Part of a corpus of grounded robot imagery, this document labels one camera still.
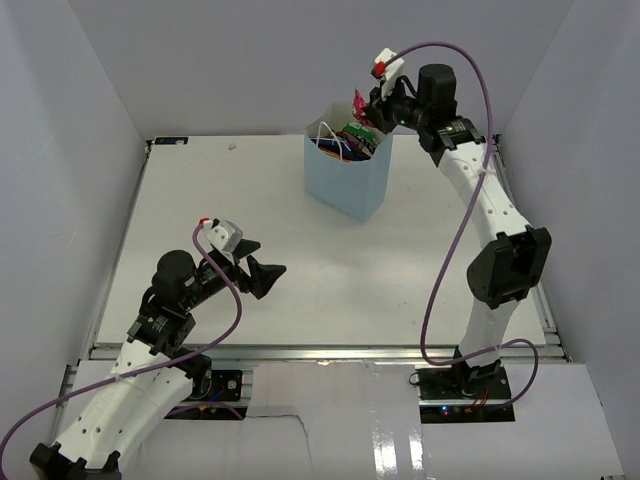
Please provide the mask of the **pink candy packet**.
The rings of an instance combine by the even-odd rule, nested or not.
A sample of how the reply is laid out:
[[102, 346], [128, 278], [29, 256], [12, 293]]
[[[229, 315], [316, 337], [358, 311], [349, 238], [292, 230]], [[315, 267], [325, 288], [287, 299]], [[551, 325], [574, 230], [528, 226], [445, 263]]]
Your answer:
[[361, 125], [369, 127], [371, 126], [371, 123], [369, 122], [366, 115], [366, 107], [367, 107], [366, 100], [364, 99], [360, 91], [358, 89], [355, 89], [353, 101], [352, 101], [353, 118]]

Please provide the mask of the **brown M&M's packet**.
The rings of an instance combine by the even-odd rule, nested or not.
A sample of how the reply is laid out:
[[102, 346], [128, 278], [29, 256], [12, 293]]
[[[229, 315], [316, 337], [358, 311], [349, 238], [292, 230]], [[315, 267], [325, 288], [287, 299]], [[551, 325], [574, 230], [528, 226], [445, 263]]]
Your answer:
[[354, 135], [345, 131], [338, 132], [337, 136], [345, 140], [351, 151], [359, 157], [370, 158], [375, 152], [375, 149], [371, 147], [371, 144], [362, 136]]

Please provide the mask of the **blue snack bag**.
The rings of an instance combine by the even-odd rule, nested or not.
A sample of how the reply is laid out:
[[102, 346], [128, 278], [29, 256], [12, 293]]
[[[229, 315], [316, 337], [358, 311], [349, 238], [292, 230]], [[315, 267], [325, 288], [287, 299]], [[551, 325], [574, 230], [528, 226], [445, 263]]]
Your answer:
[[340, 134], [336, 138], [320, 137], [312, 142], [323, 152], [345, 162], [369, 160], [378, 146], [375, 140], [350, 133]]

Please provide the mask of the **orange potato chip bag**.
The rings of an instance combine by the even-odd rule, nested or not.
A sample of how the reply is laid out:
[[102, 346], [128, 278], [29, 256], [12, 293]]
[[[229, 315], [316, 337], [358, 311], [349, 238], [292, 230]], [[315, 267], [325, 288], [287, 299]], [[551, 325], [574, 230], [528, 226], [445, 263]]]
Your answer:
[[320, 138], [318, 140], [313, 139], [312, 143], [327, 155], [345, 162], [360, 162], [371, 159], [371, 157], [359, 157], [354, 154], [344, 140], [336, 141], [335, 139]]

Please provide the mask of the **green snack bag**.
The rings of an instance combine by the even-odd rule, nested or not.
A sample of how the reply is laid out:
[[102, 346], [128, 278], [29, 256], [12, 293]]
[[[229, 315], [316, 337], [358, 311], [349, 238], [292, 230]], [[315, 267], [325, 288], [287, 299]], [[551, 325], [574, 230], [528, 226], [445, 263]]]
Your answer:
[[363, 144], [367, 144], [371, 149], [376, 149], [379, 144], [375, 133], [358, 121], [349, 122], [343, 127], [342, 131], [358, 137]]

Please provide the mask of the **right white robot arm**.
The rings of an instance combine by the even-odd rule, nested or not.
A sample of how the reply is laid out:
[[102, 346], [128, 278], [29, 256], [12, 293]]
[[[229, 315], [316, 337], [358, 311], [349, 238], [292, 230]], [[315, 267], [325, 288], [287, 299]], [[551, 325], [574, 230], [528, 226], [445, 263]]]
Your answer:
[[453, 390], [472, 399], [498, 375], [507, 326], [540, 281], [551, 235], [518, 212], [491, 166], [486, 139], [458, 115], [453, 69], [425, 65], [416, 85], [401, 70], [399, 64], [375, 62], [373, 75], [379, 84], [363, 111], [383, 133], [397, 126], [417, 133], [420, 146], [465, 205], [464, 222], [478, 235], [480, 251], [466, 271], [473, 295], [470, 319], [449, 367]]

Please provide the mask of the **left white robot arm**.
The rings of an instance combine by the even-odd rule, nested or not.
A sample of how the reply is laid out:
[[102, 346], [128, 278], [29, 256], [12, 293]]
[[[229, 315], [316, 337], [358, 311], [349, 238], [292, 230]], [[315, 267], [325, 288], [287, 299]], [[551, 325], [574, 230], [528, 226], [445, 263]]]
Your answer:
[[263, 298], [286, 272], [253, 256], [242, 240], [212, 249], [200, 262], [183, 250], [158, 261], [138, 316], [107, 383], [52, 445], [38, 444], [30, 463], [41, 479], [120, 479], [141, 443], [180, 402], [211, 387], [211, 361], [183, 343], [195, 326], [193, 309], [227, 286]]

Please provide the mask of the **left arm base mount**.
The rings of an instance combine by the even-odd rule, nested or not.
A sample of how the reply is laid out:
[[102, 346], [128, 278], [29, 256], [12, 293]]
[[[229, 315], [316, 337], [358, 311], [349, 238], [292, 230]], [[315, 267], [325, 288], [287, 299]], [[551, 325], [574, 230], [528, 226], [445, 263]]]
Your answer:
[[239, 401], [242, 385], [241, 370], [208, 370], [193, 380], [192, 391], [186, 401]]

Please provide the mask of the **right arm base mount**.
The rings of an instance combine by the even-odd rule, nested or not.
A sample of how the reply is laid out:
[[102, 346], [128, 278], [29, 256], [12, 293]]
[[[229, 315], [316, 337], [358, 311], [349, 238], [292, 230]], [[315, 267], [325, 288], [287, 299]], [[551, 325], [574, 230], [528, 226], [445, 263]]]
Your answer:
[[419, 389], [421, 400], [509, 400], [511, 389], [506, 370], [494, 376], [464, 382], [452, 368], [423, 368], [409, 375], [410, 385]]

